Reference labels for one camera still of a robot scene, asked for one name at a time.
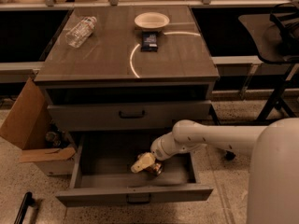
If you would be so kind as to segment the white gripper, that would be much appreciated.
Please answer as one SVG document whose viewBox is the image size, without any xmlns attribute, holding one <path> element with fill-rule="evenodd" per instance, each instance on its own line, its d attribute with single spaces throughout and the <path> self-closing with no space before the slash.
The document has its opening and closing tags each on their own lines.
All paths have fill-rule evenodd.
<svg viewBox="0 0 299 224">
<path fill-rule="evenodd" d="M 155 163 L 155 158 L 159 161 L 165 161 L 173 156 L 173 136 L 163 135 L 155 139 L 150 147 L 150 152 L 142 154 L 132 165 L 131 171 L 139 173 Z"/>
</svg>

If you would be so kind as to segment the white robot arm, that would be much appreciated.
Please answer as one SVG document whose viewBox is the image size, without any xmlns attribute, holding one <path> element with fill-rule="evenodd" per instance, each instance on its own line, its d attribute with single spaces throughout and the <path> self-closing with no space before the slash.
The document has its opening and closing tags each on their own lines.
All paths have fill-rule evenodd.
<svg viewBox="0 0 299 224">
<path fill-rule="evenodd" d="M 263 126 L 212 126 L 180 120 L 155 139 L 131 171 L 201 145 L 250 156 L 246 224 L 299 224 L 299 118 Z"/>
</svg>

